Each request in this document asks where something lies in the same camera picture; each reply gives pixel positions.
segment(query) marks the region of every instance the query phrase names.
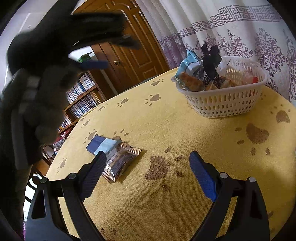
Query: blue snack wrapper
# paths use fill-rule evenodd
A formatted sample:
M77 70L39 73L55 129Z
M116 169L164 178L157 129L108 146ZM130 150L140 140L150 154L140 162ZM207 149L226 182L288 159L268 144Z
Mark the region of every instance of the blue snack wrapper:
M106 155L108 155L119 143L121 143L121 140L112 140L95 135L95 137L87 145L86 149L93 155L97 155L99 151L103 151Z
M193 51L187 50L187 57L181 62L175 77L178 78L182 72L203 79L202 60Z

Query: black snack package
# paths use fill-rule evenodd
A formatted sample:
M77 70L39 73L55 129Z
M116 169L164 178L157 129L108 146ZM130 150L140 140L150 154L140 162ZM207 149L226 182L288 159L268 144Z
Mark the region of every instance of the black snack package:
M219 63L221 62L222 58L219 55L219 49L217 45L212 46L211 50L209 51L207 48L207 44L204 43L202 46L202 60L203 60L203 67L206 72L204 76L204 85L207 86L212 80L214 85L217 88L220 88L221 81L219 79L219 75L216 71Z

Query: sleeve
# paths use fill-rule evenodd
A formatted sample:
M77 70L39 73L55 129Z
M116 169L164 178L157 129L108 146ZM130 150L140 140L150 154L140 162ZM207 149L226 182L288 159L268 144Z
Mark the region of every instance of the sleeve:
M11 163L0 148L0 210L11 228L22 240L24 239L23 205L30 171L31 166L25 170L15 170L14 163ZM0 229L1 237L9 233L9 227L5 227L5 230L3 228L2 225Z

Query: white plastic basket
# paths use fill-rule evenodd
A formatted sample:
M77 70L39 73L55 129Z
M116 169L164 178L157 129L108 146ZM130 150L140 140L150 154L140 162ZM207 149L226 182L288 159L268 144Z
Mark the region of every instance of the white plastic basket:
M225 117L239 115L249 112L256 104L262 93L262 86L267 82L267 72L263 70L258 62L237 57L224 56L222 61L228 63L229 67L225 77L232 80L242 80L243 71L251 67L253 74L258 77L258 83L241 85L231 88L191 92L185 91L173 77L179 92L184 94L192 107L202 116L208 118Z

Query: red item on shelf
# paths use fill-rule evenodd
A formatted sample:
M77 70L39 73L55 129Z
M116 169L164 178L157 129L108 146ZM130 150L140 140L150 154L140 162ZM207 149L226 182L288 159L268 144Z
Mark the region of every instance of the red item on shelf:
M54 143L60 141L60 140L63 139L63 138L67 138L67 137L69 136L69 134L71 133L72 129L73 129L73 127L69 128L69 129L67 129L66 131L64 131L63 133L61 133L61 134L58 136L58 138L55 140Z

